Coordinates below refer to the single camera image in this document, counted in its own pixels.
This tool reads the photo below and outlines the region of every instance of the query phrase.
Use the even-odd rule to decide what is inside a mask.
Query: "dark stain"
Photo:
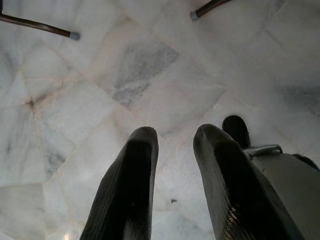
[[[48,155],[47,174],[51,176],[66,161],[59,153],[50,153]]]
[[[8,142],[8,145],[6,146],[6,149],[5,149],[6,154],[10,154],[11,150],[12,150],[12,146],[10,142]]]
[[[168,68],[178,57],[178,52],[155,39],[131,44],[124,52],[114,83],[113,98],[129,107],[150,86],[150,79]]]
[[[47,97],[47,95],[44,94],[44,95],[41,95],[40,97],[38,97],[38,98],[35,99],[35,100],[30,99],[30,100],[27,101],[25,104],[26,104],[27,106],[29,106],[29,107],[32,109],[33,113],[34,113],[34,112],[35,112],[35,106],[36,106],[36,105],[39,105],[46,97]]]
[[[309,110],[320,117],[320,85],[283,86],[278,91],[289,106],[297,110]]]
[[[27,106],[29,106],[32,110],[34,110],[34,105],[35,105],[35,103],[34,103],[34,101],[33,101],[32,99],[30,99],[29,101],[27,101],[25,104],[26,104]]]
[[[44,212],[45,210],[43,209],[43,207],[40,207],[40,206],[38,206],[37,208],[36,208],[38,211],[40,211],[40,212]]]

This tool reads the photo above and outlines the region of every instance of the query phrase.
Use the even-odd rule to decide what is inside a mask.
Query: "gray marble veining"
[[[114,83],[113,98],[129,108],[159,75],[179,57],[179,53],[156,39],[143,39],[126,47]]]
[[[0,122],[0,184],[44,181],[41,142],[31,106],[1,108]]]
[[[42,120],[38,120],[44,151],[46,178],[49,179],[71,155],[75,146],[65,136],[53,131]]]
[[[0,188],[0,210],[0,231],[8,237],[15,240],[45,238],[41,184]]]

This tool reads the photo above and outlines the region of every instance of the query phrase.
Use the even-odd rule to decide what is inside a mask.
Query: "black sneaker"
[[[236,115],[228,116],[223,120],[222,130],[229,134],[242,149],[251,146],[247,126],[241,117]]]

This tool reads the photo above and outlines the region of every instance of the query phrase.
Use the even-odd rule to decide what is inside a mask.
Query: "black foot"
[[[223,120],[222,129],[235,140],[242,149],[251,146],[247,126],[239,116],[228,116]]]

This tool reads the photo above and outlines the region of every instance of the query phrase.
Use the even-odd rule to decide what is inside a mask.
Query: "marble floor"
[[[253,145],[320,166],[320,2],[4,0],[0,22],[0,240],[77,240],[128,136],[158,133],[153,240],[214,239],[193,136],[231,114]]]

